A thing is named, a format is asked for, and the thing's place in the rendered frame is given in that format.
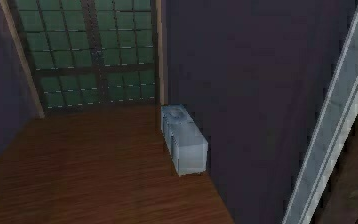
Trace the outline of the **pale grey sink cabinet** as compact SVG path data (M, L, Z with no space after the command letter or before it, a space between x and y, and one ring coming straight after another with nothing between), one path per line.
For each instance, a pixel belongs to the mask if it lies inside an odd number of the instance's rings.
M208 142L183 105L161 107L161 131L179 176L206 170Z

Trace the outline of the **green paned window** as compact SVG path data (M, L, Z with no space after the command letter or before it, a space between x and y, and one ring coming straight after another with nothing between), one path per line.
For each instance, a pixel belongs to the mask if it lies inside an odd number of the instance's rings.
M6 0L42 109L156 99L156 0Z

